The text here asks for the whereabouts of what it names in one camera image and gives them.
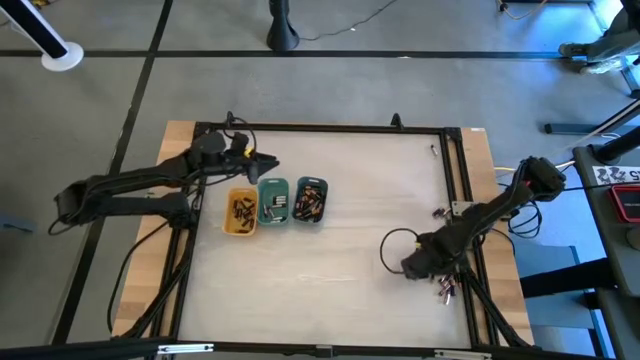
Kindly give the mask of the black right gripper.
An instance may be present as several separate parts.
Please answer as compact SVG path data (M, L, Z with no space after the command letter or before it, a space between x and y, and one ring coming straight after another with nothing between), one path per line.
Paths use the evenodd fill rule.
M434 281L449 273L460 262L469 245L470 235L454 227L444 227L436 232L420 234L420 249L401 261L403 275L409 280L427 278Z

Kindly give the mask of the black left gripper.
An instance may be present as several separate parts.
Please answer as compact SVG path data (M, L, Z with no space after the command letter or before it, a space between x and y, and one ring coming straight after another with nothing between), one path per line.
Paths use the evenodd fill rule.
M255 152L248 148L249 137L235 132L231 144L220 132L210 132L197 138L187 150L189 175L246 175L251 185L256 185L259 169L273 169L280 164L274 155Z

